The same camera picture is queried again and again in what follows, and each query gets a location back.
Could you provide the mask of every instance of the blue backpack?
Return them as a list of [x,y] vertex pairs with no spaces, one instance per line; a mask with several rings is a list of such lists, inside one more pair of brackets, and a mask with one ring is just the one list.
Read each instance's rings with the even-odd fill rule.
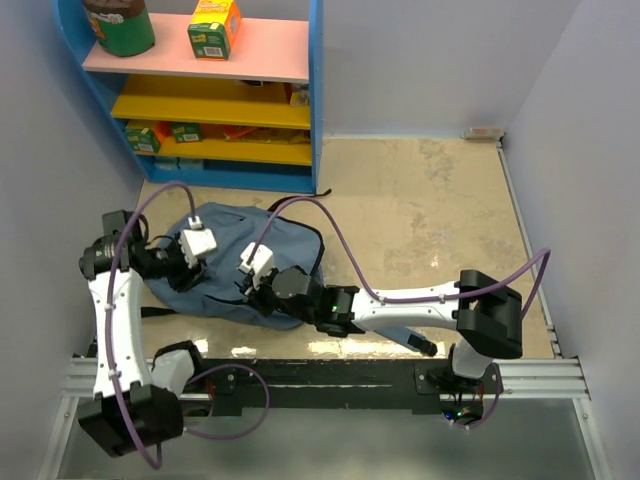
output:
[[[222,317],[234,322],[259,325],[278,330],[297,327],[302,322],[283,313],[263,317],[246,305],[238,285],[245,274],[238,270],[240,254],[256,241],[269,215],[287,198],[269,210],[257,207],[233,207],[206,203],[197,209],[203,224],[211,228],[218,248],[207,257],[207,279],[187,292],[173,290],[166,279],[147,280],[153,294],[169,309],[142,307],[142,317],[187,313],[204,317]],[[159,246],[166,247],[181,229],[188,227],[188,216],[166,233]],[[279,270],[299,265],[322,283],[320,261],[324,253],[322,235],[308,225],[278,217],[267,232],[264,242],[275,255]]]

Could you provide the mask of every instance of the yellow shelf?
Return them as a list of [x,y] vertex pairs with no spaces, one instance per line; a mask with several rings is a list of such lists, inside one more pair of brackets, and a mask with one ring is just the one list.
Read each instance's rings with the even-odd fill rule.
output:
[[112,111],[116,118],[311,129],[309,107],[293,107],[284,84],[251,87],[234,80],[130,75]]
[[278,163],[284,165],[311,166],[311,145],[228,142],[213,125],[203,128],[202,142],[176,143],[167,137],[159,153],[136,152],[139,155],[160,157],[208,158],[239,162]]

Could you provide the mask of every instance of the beige floor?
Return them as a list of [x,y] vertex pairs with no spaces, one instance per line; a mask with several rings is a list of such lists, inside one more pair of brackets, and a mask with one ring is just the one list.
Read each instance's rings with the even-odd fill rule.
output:
[[[141,198],[157,186],[145,184]],[[463,140],[333,139],[324,145],[320,191],[335,215],[369,282],[377,288],[436,285],[476,268],[504,278],[526,261],[520,230],[495,146]],[[216,201],[267,208],[280,193],[194,188],[198,204]],[[146,212],[152,235],[164,233],[186,214],[183,192],[174,190]],[[322,213],[293,205],[286,217],[323,234],[325,279],[353,284],[357,278]],[[515,282],[523,296],[532,278]],[[145,292],[143,305],[161,305]],[[289,332],[183,315],[144,321],[147,353],[191,339],[207,357],[405,358],[417,354],[369,333],[335,339],[304,325]],[[421,329],[445,355],[455,332]],[[524,320],[524,356],[552,358],[538,302]]]

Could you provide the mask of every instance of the white wall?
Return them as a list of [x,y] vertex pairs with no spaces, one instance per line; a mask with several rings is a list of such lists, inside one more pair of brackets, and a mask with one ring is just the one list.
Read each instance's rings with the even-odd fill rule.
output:
[[134,205],[141,175],[62,49],[47,0],[0,15],[0,478],[33,478],[63,368],[94,323],[78,270],[100,216]]
[[583,0],[507,131],[565,355],[582,360],[618,478],[639,477],[640,2]]
[[[147,0],[193,12],[196,0]],[[238,0],[306,19],[308,0]],[[508,125],[579,0],[325,0],[325,130],[458,135]]]

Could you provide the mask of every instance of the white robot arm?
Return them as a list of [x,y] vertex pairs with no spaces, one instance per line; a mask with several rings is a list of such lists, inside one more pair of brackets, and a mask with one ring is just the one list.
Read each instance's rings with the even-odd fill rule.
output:
[[[127,410],[144,445],[182,435],[179,396],[187,382],[202,372],[202,359],[195,345],[186,341],[159,350],[149,367],[141,337],[140,294],[143,280],[148,278],[166,278],[174,290],[189,290],[204,280],[204,257],[216,249],[213,233],[197,219],[190,220],[189,228],[166,248],[149,247],[148,232],[143,234],[138,225],[123,249],[109,305],[107,291],[115,246],[130,217],[131,212],[124,210],[104,215],[104,236],[85,249],[80,259],[96,311],[98,371],[93,401],[79,406],[78,422],[112,457],[136,448],[117,404],[114,374],[119,377]],[[112,310],[115,372],[107,362],[105,307]]]
[[[412,290],[377,290],[377,298],[355,286],[324,286],[299,267],[280,272],[273,252],[260,245],[248,263],[254,244],[241,255],[239,269],[247,274],[243,293],[264,315],[274,310],[315,325],[328,335],[345,337],[392,327],[437,327],[458,331],[462,340],[451,352],[452,374],[479,379],[494,358],[522,356],[520,309],[522,297],[508,287],[477,299],[447,300],[497,283],[475,270],[464,270],[460,279]],[[391,303],[386,299],[436,297],[440,301]],[[477,301],[471,309],[472,300]],[[433,348],[421,348],[434,355]]]

